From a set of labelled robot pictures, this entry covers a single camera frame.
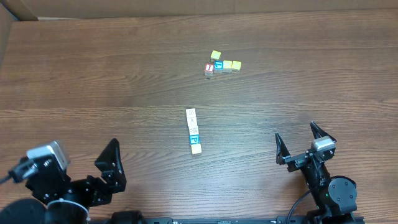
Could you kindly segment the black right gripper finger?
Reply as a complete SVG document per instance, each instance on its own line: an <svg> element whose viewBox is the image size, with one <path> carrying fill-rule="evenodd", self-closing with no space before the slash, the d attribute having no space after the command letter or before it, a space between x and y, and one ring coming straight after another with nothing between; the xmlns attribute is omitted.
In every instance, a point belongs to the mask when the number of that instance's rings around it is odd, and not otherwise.
<svg viewBox="0 0 398 224"><path fill-rule="evenodd" d="M287 149L279 133L275 133L276 141L276 163L278 165L285 164L291 158L290 152Z"/></svg>
<svg viewBox="0 0 398 224"><path fill-rule="evenodd" d="M327 136L327 137L329 137L333 142L336 142L336 139L335 139L333 136L329 135L326 131L322 130L322 128L319 127L319 126L316 124L316 122L311 121L310 127L311 127L311 130L312 130L314 139L319 139L319 138L322 138L322 137Z"/></svg>

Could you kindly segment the lone yellow block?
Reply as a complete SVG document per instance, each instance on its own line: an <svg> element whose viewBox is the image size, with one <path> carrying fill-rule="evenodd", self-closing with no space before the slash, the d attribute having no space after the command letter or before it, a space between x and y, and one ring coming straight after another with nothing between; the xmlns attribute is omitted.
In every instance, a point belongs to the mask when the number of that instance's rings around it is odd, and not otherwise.
<svg viewBox="0 0 398 224"><path fill-rule="evenodd" d="M194 156L200 155L202 153L201 144L192 144L191 150Z"/></svg>

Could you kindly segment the blue letter P block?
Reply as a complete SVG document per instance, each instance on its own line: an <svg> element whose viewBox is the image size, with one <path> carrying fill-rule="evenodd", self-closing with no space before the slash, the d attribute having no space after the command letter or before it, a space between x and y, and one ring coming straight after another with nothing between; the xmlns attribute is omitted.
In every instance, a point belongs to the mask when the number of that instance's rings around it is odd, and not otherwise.
<svg viewBox="0 0 398 224"><path fill-rule="evenodd" d="M200 143L200 136L198 134L189 135L190 145L199 144Z"/></svg>

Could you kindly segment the white letter W block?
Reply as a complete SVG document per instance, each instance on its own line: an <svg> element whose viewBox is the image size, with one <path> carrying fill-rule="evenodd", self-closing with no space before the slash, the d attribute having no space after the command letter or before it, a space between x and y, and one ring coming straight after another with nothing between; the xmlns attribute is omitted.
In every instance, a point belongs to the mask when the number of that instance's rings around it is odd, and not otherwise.
<svg viewBox="0 0 398 224"><path fill-rule="evenodd" d="M189 130L189 135L190 135L190 136L199 135L198 126L189 126L189 127L188 127L188 130Z"/></svg>

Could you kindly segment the white block red side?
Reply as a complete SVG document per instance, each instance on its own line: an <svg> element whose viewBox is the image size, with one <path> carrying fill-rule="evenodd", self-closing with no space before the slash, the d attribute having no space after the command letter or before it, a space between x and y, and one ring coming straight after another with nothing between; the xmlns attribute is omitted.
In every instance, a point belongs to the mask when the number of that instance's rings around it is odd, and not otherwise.
<svg viewBox="0 0 398 224"><path fill-rule="evenodd" d="M198 126L197 125L197 118L196 117L187 118L187 125L188 125L188 127Z"/></svg>

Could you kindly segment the white block green side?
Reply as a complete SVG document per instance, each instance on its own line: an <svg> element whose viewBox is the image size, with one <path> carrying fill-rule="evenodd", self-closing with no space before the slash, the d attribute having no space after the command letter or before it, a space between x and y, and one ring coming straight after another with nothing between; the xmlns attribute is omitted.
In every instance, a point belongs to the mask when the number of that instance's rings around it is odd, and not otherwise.
<svg viewBox="0 0 398 224"><path fill-rule="evenodd" d="M186 109L186 117L187 118L196 118L196 109L195 108L189 108Z"/></svg>

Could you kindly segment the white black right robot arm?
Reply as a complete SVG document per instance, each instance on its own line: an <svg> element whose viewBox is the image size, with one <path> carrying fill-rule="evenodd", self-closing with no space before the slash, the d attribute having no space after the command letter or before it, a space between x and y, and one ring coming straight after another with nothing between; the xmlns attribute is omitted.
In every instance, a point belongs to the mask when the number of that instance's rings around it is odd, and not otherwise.
<svg viewBox="0 0 398 224"><path fill-rule="evenodd" d="M286 165L289 172L299 170L308 187L308 191L292 205L285 222L292 221L296 206L311 195L317 209L299 217L297 223L363 223L363 218L353 214L357 210L356 182L343 175L331 176L325 165L335 155L336 139L314 121L310 127L314 137L312 145L296 156L291 156L279 133L275 133L276 163Z"/></svg>

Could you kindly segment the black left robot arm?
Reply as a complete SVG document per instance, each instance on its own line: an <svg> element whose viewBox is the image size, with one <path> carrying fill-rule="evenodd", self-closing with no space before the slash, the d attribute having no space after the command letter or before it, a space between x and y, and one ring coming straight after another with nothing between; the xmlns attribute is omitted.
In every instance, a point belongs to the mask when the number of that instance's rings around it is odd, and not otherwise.
<svg viewBox="0 0 398 224"><path fill-rule="evenodd" d="M58 141L27 151L25 157L1 177L1 183L25 182L32 200L16 201L1 210L2 223L89 223L90 208L111 203L123 192L127 179L121 162L119 141L115 138L95 160L100 177L88 175L71 180L70 160Z"/></svg>

